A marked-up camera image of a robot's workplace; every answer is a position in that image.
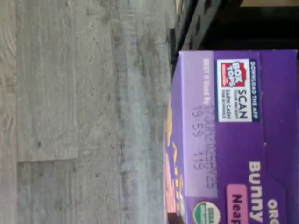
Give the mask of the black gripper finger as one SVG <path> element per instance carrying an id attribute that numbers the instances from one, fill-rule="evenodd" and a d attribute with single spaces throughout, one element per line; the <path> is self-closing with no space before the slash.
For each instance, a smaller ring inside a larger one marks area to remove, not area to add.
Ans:
<path id="1" fill-rule="evenodd" d="M 184 224 L 180 215 L 176 213 L 167 213 L 167 224 Z"/>

